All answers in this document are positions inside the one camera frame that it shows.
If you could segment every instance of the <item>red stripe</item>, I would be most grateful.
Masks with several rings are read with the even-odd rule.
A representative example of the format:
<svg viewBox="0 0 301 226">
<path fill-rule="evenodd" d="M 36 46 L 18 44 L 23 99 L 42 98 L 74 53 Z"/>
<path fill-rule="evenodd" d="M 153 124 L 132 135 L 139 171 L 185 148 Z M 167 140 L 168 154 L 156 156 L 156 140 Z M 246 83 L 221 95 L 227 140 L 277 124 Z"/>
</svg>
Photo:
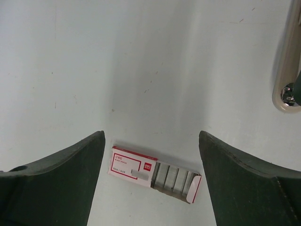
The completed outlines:
<svg viewBox="0 0 301 226">
<path fill-rule="evenodd" d="M 117 147 L 117 146 L 113 146 L 113 148 L 117 149 L 117 150 L 120 150 L 120 151 L 130 153 L 130 154 L 138 155 L 138 156 L 143 157 L 143 158 L 151 159 L 151 160 L 154 160 L 154 161 L 158 160 L 157 158 L 153 158 L 153 157 L 150 157 L 150 156 L 147 156 L 147 155 L 144 155 L 144 154 L 140 154 L 140 153 L 136 153 L 136 152 L 131 152 L 129 150 L 126 150 L 126 149 L 123 149 L 123 148 L 120 148 L 120 147 Z"/>
<path fill-rule="evenodd" d="M 202 176 L 201 176 L 201 178 L 199 179 L 199 182 L 198 182 L 198 187 L 199 187 L 199 184 L 201 183 L 201 180 L 202 180 Z M 197 192 L 198 192 L 198 187 L 197 187 L 196 193 L 194 194 L 194 197 L 193 197 L 193 201 L 192 201 L 192 203 L 194 203 L 194 200 L 196 199 Z"/>
</svg>

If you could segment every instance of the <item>white surface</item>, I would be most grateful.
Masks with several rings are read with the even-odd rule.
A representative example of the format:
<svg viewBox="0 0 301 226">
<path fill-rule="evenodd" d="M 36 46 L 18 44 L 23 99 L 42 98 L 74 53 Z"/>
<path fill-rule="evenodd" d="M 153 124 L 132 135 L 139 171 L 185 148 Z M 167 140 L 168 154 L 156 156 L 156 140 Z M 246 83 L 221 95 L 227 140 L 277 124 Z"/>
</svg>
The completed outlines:
<svg viewBox="0 0 301 226">
<path fill-rule="evenodd" d="M 272 103 L 288 0 L 0 2 L 0 167 L 104 130 L 90 226 L 214 226 L 206 180 L 194 205 L 107 175 L 117 139 L 201 170 L 206 130 L 301 170 L 301 114 Z"/>
</svg>

